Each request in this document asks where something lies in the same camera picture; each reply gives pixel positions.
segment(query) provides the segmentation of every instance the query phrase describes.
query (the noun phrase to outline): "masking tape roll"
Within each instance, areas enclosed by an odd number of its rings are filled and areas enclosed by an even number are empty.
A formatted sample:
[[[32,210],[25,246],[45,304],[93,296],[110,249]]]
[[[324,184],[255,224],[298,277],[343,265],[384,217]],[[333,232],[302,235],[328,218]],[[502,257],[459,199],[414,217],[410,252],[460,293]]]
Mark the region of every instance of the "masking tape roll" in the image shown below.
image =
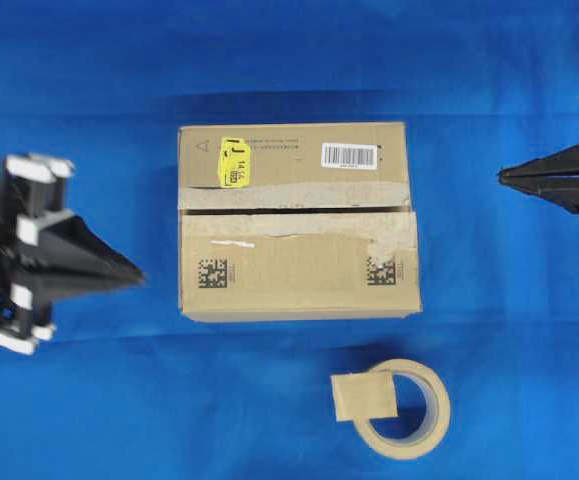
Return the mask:
[[[449,395],[438,375],[411,360],[387,360],[369,372],[387,370],[412,380],[425,398],[427,413],[420,427],[406,438],[393,439],[379,435],[367,419],[354,419],[358,434],[367,445],[385,457],[411,460],[433,450],[445,436],[451,418]]]

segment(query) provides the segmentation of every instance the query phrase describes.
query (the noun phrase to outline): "yellow label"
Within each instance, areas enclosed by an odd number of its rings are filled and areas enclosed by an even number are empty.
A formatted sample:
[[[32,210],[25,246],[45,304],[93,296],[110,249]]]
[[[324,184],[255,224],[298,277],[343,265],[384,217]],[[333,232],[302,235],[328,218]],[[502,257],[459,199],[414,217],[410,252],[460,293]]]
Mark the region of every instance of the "yellow label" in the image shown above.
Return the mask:
[[[244,138],[223,137],[218,161],[220,188],[242,188],[249,185],[250,158],[251,147]]]

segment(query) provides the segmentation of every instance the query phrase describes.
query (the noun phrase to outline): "cardboard box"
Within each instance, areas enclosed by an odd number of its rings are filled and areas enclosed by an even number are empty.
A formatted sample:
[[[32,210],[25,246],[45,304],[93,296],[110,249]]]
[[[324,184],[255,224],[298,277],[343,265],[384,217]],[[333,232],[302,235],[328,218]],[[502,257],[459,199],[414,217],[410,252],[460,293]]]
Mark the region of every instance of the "cardboard box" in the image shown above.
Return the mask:
[[[185,127],[179,166],[190,318],[421,310],[402,123]]]

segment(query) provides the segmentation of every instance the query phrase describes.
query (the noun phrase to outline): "barcode label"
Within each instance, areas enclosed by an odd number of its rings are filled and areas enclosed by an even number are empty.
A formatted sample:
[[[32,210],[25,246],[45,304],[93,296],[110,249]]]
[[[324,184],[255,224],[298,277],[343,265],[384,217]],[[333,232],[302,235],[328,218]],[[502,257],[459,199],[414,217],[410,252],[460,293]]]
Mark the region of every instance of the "barcode label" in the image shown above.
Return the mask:
[[[376,145],[323,143],[321,165],[323,168],[376,170],[378,168],[377,157]]]

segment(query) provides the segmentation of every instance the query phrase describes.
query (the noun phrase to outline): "blue cloth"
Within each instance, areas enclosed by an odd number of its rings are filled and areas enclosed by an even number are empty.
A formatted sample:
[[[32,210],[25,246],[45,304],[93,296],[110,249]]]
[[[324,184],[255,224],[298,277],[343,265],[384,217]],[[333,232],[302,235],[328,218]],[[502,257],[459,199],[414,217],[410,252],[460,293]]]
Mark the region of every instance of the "blue cloth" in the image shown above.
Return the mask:
[[[180,316],[177,128],[371,120],[407,122],[424,313]],[[0,158],[73,159],[148,278],[0,349],[0,479],[579,478],[579,218],[496,179],[578,142],[579,1],[0,0]],[[335,423],[329,375],[388,358],[452,400],[417,461]]]

